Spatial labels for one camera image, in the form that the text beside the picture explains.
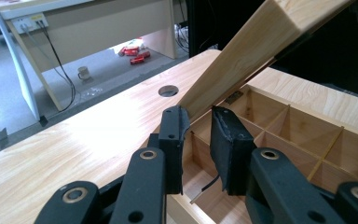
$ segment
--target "gray floor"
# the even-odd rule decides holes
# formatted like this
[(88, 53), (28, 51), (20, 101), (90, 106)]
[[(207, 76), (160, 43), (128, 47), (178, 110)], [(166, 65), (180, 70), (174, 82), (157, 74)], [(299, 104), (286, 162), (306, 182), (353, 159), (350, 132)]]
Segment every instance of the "gray floor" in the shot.
[[(14, 63), (5, 39), (0, 36), (0, 150), (187, 59), (187, 54), (180, 48), (176, 60), (148, 49), (151, 57), (145, 63), (130, 65), (128, 57), (119, 57), (107, 49), (68, 63), (64, 69), (76, 86), (76, 99), (68, 110), (59, 112), (20, 48), (18, 50), (33, 87), (40, 116), (46, 119), (35, 120), (22, 98)], [(77, 68), (84, 65), (91, 74), (91, 79), (87, 81), (77, 77)], [(54, 70), (43, 73), (43, 76), (62, 105), (67, 105), (70, 101), (69, 86)]]

